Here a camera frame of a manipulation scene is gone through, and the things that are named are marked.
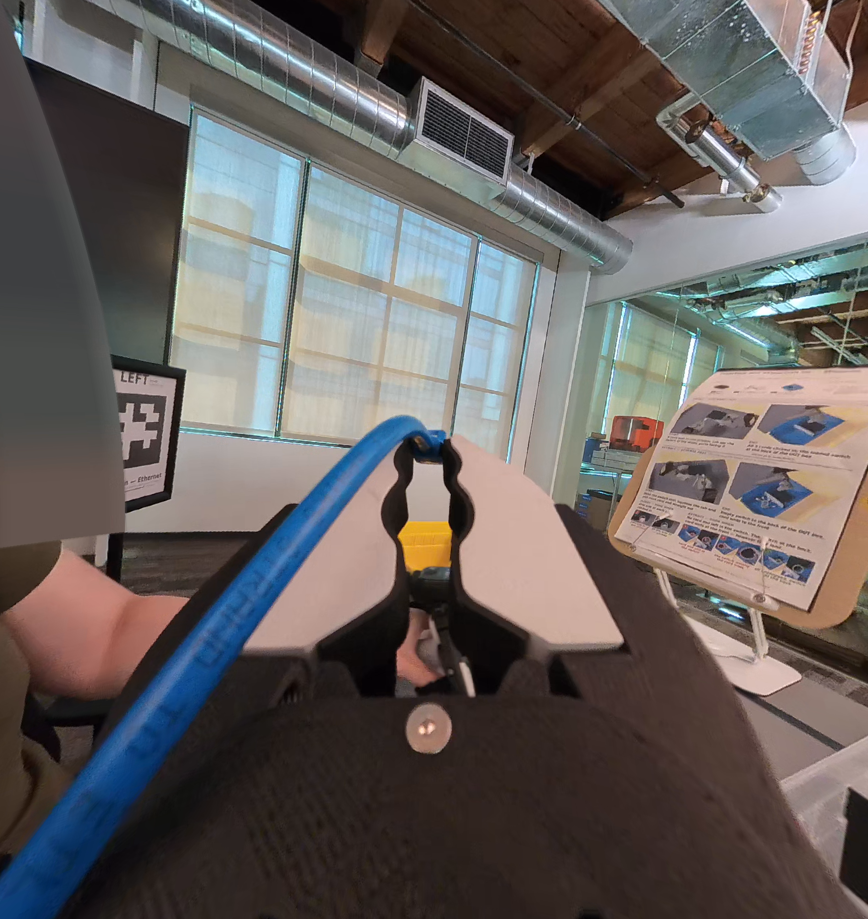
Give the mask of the instruction sheet on cardboard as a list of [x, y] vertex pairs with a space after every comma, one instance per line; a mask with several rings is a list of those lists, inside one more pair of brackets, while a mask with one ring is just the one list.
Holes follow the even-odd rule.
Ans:
[[868, 365], [717, 371], [643, 455], [608, 534], [789, 625], [845, 621], [868, 575]]

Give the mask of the person's left hand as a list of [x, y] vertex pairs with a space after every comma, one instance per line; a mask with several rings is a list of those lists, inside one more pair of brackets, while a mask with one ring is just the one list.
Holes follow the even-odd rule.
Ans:
[[397, 678], [413, 688], [424, 687], [440, 678], [440, 675], [418, 656], [418, 635], [417, 631], [409, 629], [395, 656]]

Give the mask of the yellow plastic bin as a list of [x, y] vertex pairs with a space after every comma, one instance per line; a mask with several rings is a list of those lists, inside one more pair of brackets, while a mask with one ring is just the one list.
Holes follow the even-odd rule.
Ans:
[[452, 530], [447, 521], [408, 521], [398, 535], [405, 568], [420, 572], [451, 566]]

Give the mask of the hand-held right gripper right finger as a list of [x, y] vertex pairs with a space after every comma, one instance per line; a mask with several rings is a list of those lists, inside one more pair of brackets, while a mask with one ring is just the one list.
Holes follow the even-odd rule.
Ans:
[[442, 469], [452, 533], [448, 630], [477, 694], [496, 693], [517, 661], [624, 649], [549, 495], [461, 436], [443, 443]]

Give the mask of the small round silver duct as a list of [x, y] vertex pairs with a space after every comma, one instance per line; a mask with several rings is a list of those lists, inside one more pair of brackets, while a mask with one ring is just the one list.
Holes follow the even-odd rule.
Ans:
[[740, 193], [744, 203], [761, 213], [776, 211], [782, 196], [715, 130], [712, 113], [690, 120], [691, 111], [701, 104], [699, 97], [688, 92], [657, 113], [658, 127], [697, 164], [715, 171], [725, 190]]

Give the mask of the person's olive shirt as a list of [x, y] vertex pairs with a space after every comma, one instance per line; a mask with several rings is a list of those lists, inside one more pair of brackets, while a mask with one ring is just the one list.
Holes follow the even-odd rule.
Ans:
[[[0, 549], [0, 616], [41, 584], [60, 551], [59, 542]], [[43, 739], [55, 734], [38, 709], [29, 666], [0, 622], [0, 866], [21, 850], [69, 785], [46, 747], [23, 732], [26, 719]]]

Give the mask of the white board stand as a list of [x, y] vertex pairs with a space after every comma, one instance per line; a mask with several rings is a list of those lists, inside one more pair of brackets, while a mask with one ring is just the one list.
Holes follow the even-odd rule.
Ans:
[[763, 614], [779, 611], [779, 604], [775, 599], [763, 593], [761, 589], [695, 570], [654, 553], [651, 558], [651, 565], [662, 593], [676, 612], [680, 612], [680, 607], [670, 581], [671, 574], [714, 591], [717, 596], [729, 597], [746, 606], [752, 627], [752, 647], [747, 647], [738, 640], [731, 639], [681, 613], [684, 621], [735, 688], [749, 695], [765, 697], [801, 681], [798, 671], [769, 655]]

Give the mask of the orange 3D printer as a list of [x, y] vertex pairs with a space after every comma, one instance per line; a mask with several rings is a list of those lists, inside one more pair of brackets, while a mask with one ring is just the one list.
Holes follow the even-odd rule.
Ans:
[[612, 419], [609, 449], [643, 453], [659, 440], [662, 423], [644, 416], [616, 415]]

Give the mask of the round silver air duct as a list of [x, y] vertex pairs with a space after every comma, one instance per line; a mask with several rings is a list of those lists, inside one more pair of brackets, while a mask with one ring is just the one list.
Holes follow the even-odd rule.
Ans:
[[[410, 139], [408, 97], [245, 1], [99, 1], [103, 10], [213, 69], [233, 76], [355, 144], [400, 161]], [[506, 189], [468, 201], [560, 250], [614, 274], [633, 242], [512, 162]]]

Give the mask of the black framed marker sign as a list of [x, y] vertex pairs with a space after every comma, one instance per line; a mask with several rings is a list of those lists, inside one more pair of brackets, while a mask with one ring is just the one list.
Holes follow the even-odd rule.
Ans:
[[111, 367], [129, 514], [172, 498], [186, 370], [116, 354]]

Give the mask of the black ceiling pipe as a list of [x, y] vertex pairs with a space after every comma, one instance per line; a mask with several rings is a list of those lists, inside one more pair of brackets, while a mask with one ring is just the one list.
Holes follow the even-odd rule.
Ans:
[[684, 201], [682, 201], [675, 192], [669, 190], [660, 181], [659, 178], [652, 177], [645, 170], [636, 167], [630, 160], [628, 160], [624, 155], [621, 155], [615, 148], [604, 141], [599, 135], [597, 135], [595, 132], [592, 132], [577, 113], [569, 112], [557, 105], [553, 99], [549, 98], [541, 90], [538, 90], [536, 87], [532, 86], [508, 65], [501, 62], [497, 57], [477, 45], [460, 29], [457, 29], [455, 26], [451, 25], [449, 21], [441, 17], [439, 13], [437, 13], [425, 2], [409, 1], [408, 4], [423, 16], [428, 17], [431, 22], [433, 22], [441, 31], [451, 37], [451, 39], [458, 41], [465, 49], [474, 53], [478, 58], [496, 67], [515, 86], [518, 86], [524, 93], [532, 98], [533, 101], [541, 105], [544, 109], [547, 109], [555, 117], [556, 121], [562, 122], [565, 125], [566, 130], [569, 132], [580, 133], [586, 137], [591, 144], [597, 146], [603, 153], [619, 163], [635, 178], [639, 179], [645, 188], [651, 187], [657, 189], [660, 194], [662, 194], [676, 207], [680, 209], [684, 208]]

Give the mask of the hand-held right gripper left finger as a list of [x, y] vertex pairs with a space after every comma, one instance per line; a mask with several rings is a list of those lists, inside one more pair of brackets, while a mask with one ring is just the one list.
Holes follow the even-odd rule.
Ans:
[[341, 663], [360, 695], [392, 696], [408, 626], [407, 521], [413, 447], [391, 450], [274, 602], [245, 657]]

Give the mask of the person's left forearm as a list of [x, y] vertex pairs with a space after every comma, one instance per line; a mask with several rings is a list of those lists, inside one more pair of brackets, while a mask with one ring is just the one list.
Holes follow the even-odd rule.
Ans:
[[41, 695], [113, 699], [186, 605], [135, 594], [61, 549], [50, 573], [0, 615]]

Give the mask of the side room window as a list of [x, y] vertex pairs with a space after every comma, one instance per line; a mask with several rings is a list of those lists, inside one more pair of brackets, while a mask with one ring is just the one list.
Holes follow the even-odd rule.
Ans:
[[667, 423], [693, 390], [723, 363], [724, 349], [699, 329], [687, 329], [634, 305], [616, 304], [608, 347], [610, 381], [603, 422], [642, 417]]

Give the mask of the white vent grille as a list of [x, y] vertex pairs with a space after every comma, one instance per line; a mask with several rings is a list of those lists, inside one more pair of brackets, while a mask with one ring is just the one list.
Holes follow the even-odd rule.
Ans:
[[512, 133], [427, 77], [408, 102], [412, 130], [400, 161], [471, 198], [489, 200], [506, 189]]

